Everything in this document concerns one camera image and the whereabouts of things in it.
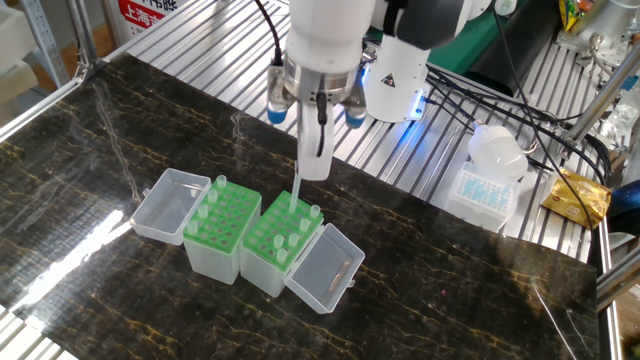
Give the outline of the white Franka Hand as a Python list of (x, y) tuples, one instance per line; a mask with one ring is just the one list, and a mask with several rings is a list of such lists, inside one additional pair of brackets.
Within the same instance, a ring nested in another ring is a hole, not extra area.
[(325, 111), (327, 124), (318, 122), (315, 105), (298, 105), (297, 163), (303, 180), (324, 181), (329, 177), (334, 150), (334, 115)]

